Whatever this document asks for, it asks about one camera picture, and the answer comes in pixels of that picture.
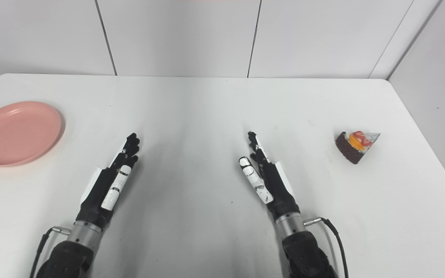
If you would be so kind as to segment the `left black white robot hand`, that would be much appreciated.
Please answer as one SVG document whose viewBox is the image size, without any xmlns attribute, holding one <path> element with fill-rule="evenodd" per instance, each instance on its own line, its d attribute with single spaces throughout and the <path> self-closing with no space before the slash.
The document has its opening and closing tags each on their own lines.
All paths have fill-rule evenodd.
<svg viewBox="0 0 445 278">
<path fill-rule="evenodd" d="M 101 230 L 106 228 L 126 181 L 138 161 L 139 144 L 137 134 L 130 134 L 111 165 L 99 171 L 80 204 L 76 221 L 95 225 Z"/>
</svg>

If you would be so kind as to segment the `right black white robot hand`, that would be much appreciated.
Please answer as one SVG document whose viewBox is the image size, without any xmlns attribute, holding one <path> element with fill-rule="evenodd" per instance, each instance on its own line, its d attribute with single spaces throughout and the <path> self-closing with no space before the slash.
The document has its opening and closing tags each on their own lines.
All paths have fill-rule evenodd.
<svg viewBox="0 0 445 278">
<path fill-rule="evenodd" d="M 272 162 L 264 150 L 257 134 L 248 132 L 249 157 L 242 156 L 238 162 L 251 187 L 267 207 L 274 222 L 281 217 L 299 214 L 291 185 L 280 162 Z"/>
</svg>

